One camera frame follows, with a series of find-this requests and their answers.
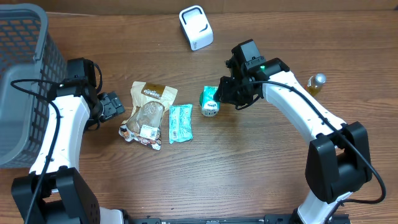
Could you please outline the small teal packet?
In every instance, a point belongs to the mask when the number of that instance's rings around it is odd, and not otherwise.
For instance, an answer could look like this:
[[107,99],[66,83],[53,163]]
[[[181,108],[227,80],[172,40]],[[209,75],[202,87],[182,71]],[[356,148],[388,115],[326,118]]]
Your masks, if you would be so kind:
[[169,109],[169,143],[185,142],[193,139],[192,104],[172,105]]

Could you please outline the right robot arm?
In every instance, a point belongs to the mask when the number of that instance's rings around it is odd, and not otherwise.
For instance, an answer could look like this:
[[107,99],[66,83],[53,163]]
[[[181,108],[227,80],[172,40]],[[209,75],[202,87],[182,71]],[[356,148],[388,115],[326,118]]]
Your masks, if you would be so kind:
[[231,75],[221,77],[214,99],[237,110],[260,98],[277,107],[308,144],[305,178],[310,192],[292,215],[266,215],[266,223],[349,223],[337,206],[372,178],[368,133],[345,123],[319,104],[279,58],[266,60],[249,39],[226,61]]

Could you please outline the green lid glass jar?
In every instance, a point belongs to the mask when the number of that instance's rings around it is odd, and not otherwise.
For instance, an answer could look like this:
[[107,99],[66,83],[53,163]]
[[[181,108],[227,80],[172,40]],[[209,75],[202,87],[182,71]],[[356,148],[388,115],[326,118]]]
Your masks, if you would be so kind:
[[204,109],[201,107],[202,97],[203,97],[203,92],[202,92],[201,95],[200,95],[200,109],[201,109],[202,115],[203,115],[203,116],[206,116],[206,117],[213,117],[213,116],[216,116],[216,115],[218,114],[219,110],[218,110],[218,111],[207,111],[207,110],[204,110]]

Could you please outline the green white tissue pack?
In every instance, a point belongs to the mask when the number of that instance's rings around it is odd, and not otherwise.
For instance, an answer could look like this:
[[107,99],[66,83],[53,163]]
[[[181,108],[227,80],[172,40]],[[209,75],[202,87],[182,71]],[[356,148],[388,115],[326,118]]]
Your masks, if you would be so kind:
[[220,109],[220,102],[215,100],[215,93],[217,86],[204,86],[201,107],[207,111],[218,111]]

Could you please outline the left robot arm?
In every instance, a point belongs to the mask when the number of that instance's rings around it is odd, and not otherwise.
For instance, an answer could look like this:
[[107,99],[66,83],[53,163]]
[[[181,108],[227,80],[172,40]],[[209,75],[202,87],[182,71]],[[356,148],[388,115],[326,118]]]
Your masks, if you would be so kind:
[[83,134],[125,109],[115,92],[101,91],[98,64],[85,58],[67,62],[67,77],[50,82],[43,99],[49,121],[29,175],[13,180],[12,197],[25,223],[127,223],[122,210],[100,207],[79,173]]

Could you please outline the clear plastic snack bag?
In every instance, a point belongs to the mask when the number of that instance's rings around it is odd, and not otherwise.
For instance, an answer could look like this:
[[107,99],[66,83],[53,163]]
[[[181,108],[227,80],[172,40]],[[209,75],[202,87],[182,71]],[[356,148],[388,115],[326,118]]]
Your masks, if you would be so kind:
[[122,122],[119,135],[127,142],[138,142],[156,151],[161,149],[162,118],[173,105],[178,90],[148,82],[134,82],[131,87],[132,113]]

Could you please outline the yellow dish soap bottle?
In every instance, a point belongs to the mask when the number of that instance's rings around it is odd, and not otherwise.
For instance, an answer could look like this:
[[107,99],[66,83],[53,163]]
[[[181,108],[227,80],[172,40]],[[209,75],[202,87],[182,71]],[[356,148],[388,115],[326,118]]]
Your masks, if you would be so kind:
[[326,81],[326,76],[323,73],[318,73],[309,78],[305,89],[311,96],[316,96],[321,91]]

